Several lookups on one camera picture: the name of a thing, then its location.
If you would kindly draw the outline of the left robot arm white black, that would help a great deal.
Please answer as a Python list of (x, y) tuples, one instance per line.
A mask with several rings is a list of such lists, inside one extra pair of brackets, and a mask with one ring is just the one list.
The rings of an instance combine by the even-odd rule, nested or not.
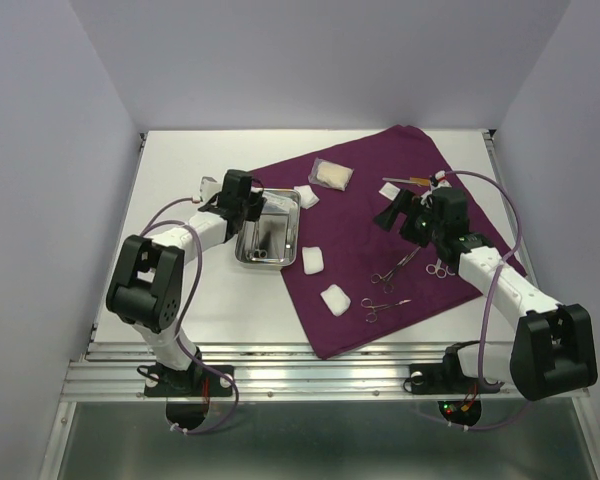
[(220, 190), (187, 222), (149, 237), (147, 226), (122, 243), (106, 294), (106, 309), (140, 333), (156, 363), (139, 368), (150, 388), (195, 392), (206, 373), (199, 348), (182, 323), (199, 285), (203, 253), (227, 243), (246, 222), (260, 218), (266, 204), (262, 182), (236, 169), (226, 172)]

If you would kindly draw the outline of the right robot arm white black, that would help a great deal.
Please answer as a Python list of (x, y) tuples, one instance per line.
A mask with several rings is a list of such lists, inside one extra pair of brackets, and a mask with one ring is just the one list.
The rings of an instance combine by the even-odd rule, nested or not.
[(470, 228), (469, 202), (458, 188), (441, 187), (427, 196), (400, 191), (374, 222), (388, 231), (405, 217), (399, 234), (420, 247), (433, 245), (438, 259), (485, 295), (515, 331), (511, 346), (484, 341), (448, 347), (438, 364), (421, 366), (419, 394), (462, 390), (474, 380), (479, 391), (512, 384), (537, 401), (594, 385), (598, 380), (588, 311), (544, 294), (504, 259), (494, 244)]

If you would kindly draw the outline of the steel hemostat bottom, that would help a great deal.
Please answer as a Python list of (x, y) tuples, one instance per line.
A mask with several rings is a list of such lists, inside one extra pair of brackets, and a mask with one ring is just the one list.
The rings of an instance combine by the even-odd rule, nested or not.
[(385, 310), (393, 309), (410, 303), (410, 299), (404, 299), (393, 303), (375, 304), (370, 298), (363, 298), (360, 305), (367, 310), (365, 315), (366, 323), (375, 323), (379, 317), (379, 313)]

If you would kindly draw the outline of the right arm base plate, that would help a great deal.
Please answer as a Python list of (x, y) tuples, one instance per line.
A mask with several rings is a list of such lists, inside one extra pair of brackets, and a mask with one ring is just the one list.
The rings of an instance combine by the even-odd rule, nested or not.
[(452, 395), (488, 390), (478, 384), (478, 379), (465, 376), (461, 371), (449, 370), (442, 363), (415, 363), (409, 366), (409, 375), (402, 388), (414, 395)]

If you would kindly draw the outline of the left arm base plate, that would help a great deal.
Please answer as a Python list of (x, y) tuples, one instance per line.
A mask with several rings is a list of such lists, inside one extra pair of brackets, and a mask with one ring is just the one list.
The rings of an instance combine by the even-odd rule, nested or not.
[(177, 371), (154, 363), (140, 365), (136, 372), (144, 379), (144, 395), (149, 398), (229, 398), (234, 394), (225, 378), (196, 364)]

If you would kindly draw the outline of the white gauze pad top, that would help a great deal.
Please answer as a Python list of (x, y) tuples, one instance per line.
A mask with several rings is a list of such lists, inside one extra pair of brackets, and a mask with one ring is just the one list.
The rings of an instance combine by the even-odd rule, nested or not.
[(294, 190), (300, 195), (300, 205), (303, 209), (309, 209), (319, 202), (319, 197), (310, 185), (295, 186)]

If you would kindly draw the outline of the steel hemostat long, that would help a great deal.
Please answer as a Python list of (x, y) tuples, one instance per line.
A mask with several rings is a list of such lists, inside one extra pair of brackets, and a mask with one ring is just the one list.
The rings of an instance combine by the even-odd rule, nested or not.
[(387, 273), (374, 273), (371, 276), (371, 283), (382, 284), (384, 293), (392, 293), (395, 289), (393, 284), (393, 278), (403, 267), (405, 267), (411, 260), (414, 259), (414, 257), (420, 252), (420, 250), (420, 247), (416, 247), (412, 252), (405, 255), (400, 261), (398, 261)]

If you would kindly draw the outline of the white green sterile pouch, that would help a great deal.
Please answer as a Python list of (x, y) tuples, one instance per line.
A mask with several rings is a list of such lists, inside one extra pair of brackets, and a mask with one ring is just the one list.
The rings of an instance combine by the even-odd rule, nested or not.
[(280, 195), (276, 192), (265, 191), (263, 199), (265, 203), (262, 213), (267, 215), (288, 214), (298, 207), (297, 202), (293, 198)]

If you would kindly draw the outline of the stainless steel tray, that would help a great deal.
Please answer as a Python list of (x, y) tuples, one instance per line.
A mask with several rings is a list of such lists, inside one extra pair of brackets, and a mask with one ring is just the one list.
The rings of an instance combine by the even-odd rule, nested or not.
[(245, 267), (282, 269), (296, 260), (300, 219), (300, 195), (290, 189), (265, 189), (293, 198), (298, 207), (288, 214), (261, 214), (258, 221), (262, 230), (270, 234), (268, 256), (260, 260), (251, 259), (251, 238), (255, 222), (246, 222), (237, 236), (235, 258)]

